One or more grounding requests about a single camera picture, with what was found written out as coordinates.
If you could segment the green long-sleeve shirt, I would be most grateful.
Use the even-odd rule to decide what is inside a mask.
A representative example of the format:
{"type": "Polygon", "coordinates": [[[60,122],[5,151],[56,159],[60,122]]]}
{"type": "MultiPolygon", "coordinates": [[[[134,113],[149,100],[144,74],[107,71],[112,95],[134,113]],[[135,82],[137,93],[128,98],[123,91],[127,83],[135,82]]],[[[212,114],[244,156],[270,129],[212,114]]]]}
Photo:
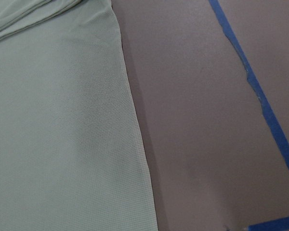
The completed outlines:
{"type": "Polygon", "coordinates": [[[155,231],[109,0],[0,0],[0,231],[155,231]]]}

